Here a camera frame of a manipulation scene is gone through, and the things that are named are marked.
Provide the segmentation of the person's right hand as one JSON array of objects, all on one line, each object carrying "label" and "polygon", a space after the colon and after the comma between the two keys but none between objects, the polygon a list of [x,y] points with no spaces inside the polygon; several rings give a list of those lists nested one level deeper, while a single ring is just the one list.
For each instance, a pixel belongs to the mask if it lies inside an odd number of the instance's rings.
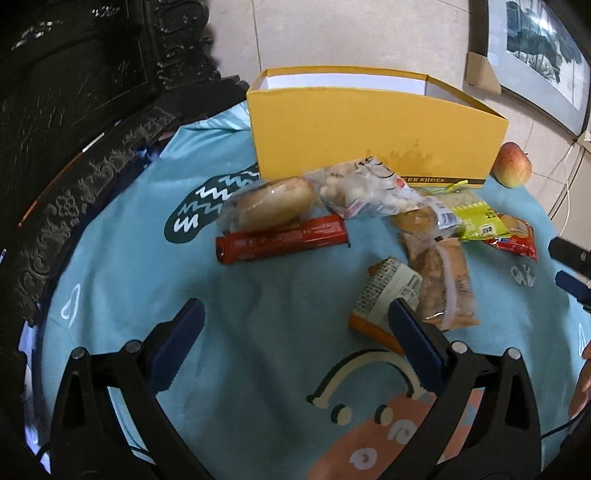
[{"label": "person's right hand", "polygon": [[570,418],[575,418],[586,407],[590,401],[591,389],[591,343],[588,343],[581,354],[585,360],[583,368],[580,371],[577,384],[570,401],[568,414]]}]

